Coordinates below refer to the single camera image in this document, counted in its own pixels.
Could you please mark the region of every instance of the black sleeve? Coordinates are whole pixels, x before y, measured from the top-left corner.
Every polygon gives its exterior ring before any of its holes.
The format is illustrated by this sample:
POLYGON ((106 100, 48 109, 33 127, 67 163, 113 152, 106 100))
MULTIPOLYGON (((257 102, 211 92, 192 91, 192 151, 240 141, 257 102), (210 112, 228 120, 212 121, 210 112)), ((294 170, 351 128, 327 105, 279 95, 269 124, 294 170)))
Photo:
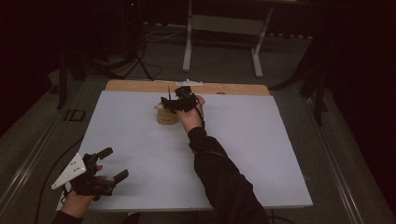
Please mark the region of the black sleeve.
POLYGON ((83 218, 72 217, 63 211, 58 211, 52 224, 80 224, 83 218))
POLYGON ((189 138, 195 154, 195 172, 219 223, 269 223, 253 186, 239 173, 216 138, 207 136, 203 128, 190 130, 189 138))

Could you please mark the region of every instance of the gray carpet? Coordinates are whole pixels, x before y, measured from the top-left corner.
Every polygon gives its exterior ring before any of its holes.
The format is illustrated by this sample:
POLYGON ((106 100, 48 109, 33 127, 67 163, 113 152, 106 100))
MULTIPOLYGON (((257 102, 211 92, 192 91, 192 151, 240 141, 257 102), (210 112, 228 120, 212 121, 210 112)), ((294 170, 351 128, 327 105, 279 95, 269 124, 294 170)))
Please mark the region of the gray carpet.
MULTIPOLYGON (((309 44, 309 39, 285 40, 280 37, 267 37, 260 53, 264 78, 257 79, 254 76, 249 48, 245 47, 249 41, 241 41, 237 47, 199 39, 195 41, 197 43, 192 48, 191 70, 187 74, 181 70, 184 44, 180 36, 164 41, 148 42, 143 59, 147 63, 148 71, 154 75, 162 69, 163 71, 155 76, 157 80, 181 81, 188 78, 204 83, 248 83, 272 86, 292 76, 309 44)), ((1 138, 2 195, 29 152, 36 147, 35 144, 38 142, 43 146, 42 153, 34 164, 35 169, 30 173, 29 178, 26 178, 21 191, 15 192, 16 200, 9 204, 2 223, 34 223, 38 193, 45 176, 55 160, 84 135, 99 93, 108 81, 108 78, 99 76, 92 70, 89 71, 90 74, 85 82, 69 78, 70 95, 64 110, 56 110, 57 96, 48 93, 1 138), (85 110, 86 118, 82 122, 63 121, 67 109, 85 110), (54 129, 46 130, 47 125, 54 120, 57 121, 54 129), (47 138, 37 141, 43 133, 47 138)), ((119 70, 118 74, 124 75, 126 71, 128 67, 119 70)), ((137 66, 127 79, 147 79, 147 77, 142 68, 137 66)), ((275 215, 298 224, 396 223, 331 93, 326 91, 325 104, 329 111, 323 113, 323 128, 319 128, 312 119, 312 104, 298 94, 300 86, 301 83, 296 83, 271 93, 275 96, 314 205, 297 209, 276 209, 275 215), (350 221, 340 190, 334 180, 333 164, 329 162, 328 157, 329 148, 360 211, 361 222, 350 221)), ((51 173, 41 202, 39 223, 50 223, 56 214, 55 208, 61 191, 51 190, 50 184, 61 172, 63 164, 70 161, 77 151, 78 146, 72 148, 51 173)), ((210 212, 143 213, 139 223, 211 223, 212 215, 210 212)), ((126 213, 90 212, 83 223, 122 223, 126 216, 126 213)))

